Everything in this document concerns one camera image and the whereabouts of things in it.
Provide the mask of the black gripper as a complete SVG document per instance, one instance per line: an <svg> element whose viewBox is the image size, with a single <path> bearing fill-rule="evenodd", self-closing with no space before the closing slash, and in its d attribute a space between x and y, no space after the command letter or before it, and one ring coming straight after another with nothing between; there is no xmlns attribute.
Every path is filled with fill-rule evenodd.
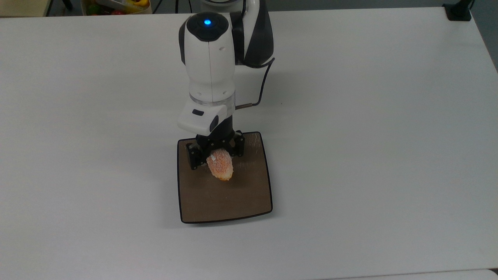
<svg viewBox="0 0 498 280"><path fill-rule="evenodd" d="M232 151L230 155L232 157L242 157L244 155L245 137L241 131L234 131L233 116L219 123L210 135L197 135L196 142L188 142L186 144L190 168L196 170L206 163L203 150L222 148L231 140L233 140L233 145L231 146Z"/></svg>

